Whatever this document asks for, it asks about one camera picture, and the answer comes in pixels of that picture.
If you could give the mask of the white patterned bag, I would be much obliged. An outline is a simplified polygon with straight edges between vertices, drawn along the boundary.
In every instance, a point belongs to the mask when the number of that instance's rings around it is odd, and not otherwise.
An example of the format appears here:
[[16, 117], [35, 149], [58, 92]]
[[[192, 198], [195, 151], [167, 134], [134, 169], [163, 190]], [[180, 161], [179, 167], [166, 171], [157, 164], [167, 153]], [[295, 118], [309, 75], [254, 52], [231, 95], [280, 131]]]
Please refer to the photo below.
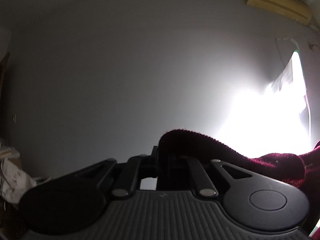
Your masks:
[[11, 204], [18, 204], [22, 196], [36, 181], [8, 159], [1, 159], [1, 197]]

